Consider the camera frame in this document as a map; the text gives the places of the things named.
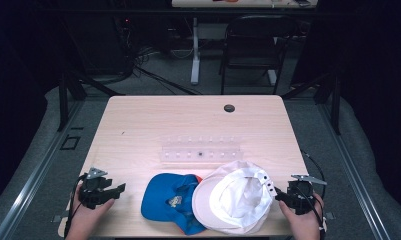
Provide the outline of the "white-legged background desk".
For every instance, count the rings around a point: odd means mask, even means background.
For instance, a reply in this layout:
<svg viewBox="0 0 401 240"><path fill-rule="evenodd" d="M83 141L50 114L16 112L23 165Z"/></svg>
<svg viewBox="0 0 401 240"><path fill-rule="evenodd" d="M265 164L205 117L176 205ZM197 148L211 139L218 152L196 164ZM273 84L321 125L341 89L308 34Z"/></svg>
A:
<svg viewBox="0 0 401 240"><path fill-rule="evenodd" d="M302 0L171 0L176 10L285 10L285 9L315 9L319 0L305 0L306 4L300 4ZM193 64L191 71L191 84L199 83L200 53L199 53L199 23L198 17L193 18Z"/></svg>

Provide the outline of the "clear acrylic peg rack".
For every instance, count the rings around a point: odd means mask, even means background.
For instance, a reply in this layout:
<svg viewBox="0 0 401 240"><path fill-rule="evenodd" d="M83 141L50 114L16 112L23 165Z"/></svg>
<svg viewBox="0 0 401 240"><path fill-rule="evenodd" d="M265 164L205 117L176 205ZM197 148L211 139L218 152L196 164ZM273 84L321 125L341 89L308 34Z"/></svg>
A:
<svg viewBox="0 0 401 240"><path fill-rule="evenodd" d="M240 140L230 136L176 136L161 141L163 163L221 164L243 159Z"/></svg>

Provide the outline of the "person's left hand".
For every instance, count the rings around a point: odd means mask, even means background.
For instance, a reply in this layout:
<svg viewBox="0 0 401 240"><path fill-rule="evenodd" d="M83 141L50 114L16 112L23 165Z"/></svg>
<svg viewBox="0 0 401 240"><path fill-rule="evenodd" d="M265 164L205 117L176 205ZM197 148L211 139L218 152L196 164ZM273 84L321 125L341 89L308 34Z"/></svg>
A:
<svg viewBox="0 0 401 240"><path fill-rule="evenodd" d="M115 200L110 199L95 209L90 209L83 206L78 199L75 199L70 231L90 234L114 203Z"/></svg>

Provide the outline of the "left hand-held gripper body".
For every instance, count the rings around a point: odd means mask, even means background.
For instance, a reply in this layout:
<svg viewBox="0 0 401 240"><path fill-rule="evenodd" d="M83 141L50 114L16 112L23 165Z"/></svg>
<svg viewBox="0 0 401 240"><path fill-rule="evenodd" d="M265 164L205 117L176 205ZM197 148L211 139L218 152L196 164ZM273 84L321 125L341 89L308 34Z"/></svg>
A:
<svg viewBox="0 0 401 240"><path fill-rule="evenodd" d="M112 195L108 192L108 187L112 185L112 180L106 178L107 172L95 167L91 167L85 174L83 184L79 192L79 201L83 206L95 209L102 195Z"/></svg>

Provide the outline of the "black folding chair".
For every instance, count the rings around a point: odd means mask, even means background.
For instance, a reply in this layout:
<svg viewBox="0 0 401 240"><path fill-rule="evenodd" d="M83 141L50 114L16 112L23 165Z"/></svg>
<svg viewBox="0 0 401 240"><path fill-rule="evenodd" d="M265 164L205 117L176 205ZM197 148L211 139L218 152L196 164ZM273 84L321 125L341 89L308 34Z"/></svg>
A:
<svg viewBox="0 0 401 240"><path fill-rule="evenodd" d="M285 15L244 15L232 20L224 35L220 93L225 93L227 69L251 69L275 72L275 94L296 30L295 19Z"/></svg>

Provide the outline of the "white baseball cap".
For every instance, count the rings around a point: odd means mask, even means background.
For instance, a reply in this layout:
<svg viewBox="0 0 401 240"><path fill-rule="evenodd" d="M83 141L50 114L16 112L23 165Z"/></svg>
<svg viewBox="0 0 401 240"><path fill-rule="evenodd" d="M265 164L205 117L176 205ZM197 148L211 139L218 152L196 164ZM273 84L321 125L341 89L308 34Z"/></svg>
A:
<svg viewBox="0 0 401 240"><path fill-rule="evenodd" d="M230 235L253 234L267 219L276 190L258 165L237 160L203 179L192 196L196 219L207 229Z"/></svg>

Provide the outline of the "blue baseball cap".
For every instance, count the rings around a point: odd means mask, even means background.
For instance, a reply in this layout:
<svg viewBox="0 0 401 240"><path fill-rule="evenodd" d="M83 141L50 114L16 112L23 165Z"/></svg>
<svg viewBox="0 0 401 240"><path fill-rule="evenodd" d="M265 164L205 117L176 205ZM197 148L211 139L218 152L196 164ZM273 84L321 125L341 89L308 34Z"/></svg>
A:
<svg viewBox="0 0 401 240"><path fill-rule="evenodd" d="M196 219L192 208L194 190L202 181L194 174L161 173L148 183L141 203L144 218L159 222L172 222L185 235L205 230Z"/></svg>

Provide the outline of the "person's right hand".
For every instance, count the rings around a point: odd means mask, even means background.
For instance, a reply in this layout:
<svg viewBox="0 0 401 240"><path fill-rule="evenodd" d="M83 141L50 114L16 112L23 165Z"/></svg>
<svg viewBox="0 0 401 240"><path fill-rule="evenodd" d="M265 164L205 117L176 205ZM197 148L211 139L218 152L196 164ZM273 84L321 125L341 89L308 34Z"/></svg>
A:
<svg viewBox="0 0 401 240"><path fill-rule="evenodd" d="M293 234L295 232L320 231L324 202L319 194L314 193L314 197L316 199L315 210L303 215L296 215L283 201L279 202L279 207L287 218Z"/></svg>

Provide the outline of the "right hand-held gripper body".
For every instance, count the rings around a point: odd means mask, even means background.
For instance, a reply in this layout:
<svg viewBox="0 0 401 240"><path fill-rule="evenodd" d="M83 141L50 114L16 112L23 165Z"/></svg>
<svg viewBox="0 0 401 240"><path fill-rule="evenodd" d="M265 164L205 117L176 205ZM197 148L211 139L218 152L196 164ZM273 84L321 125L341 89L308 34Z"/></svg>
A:
<svg viewBox="0 0 401 240"><path fill-rule="evenodd" d="M294 209L297 215L306 214L313 209L315 204L313 185L326 187L327 182L310 175L292 174L291 177L294 178L294 181L289 181L287 187L287 194L290 197L287 206Z"/></svg>

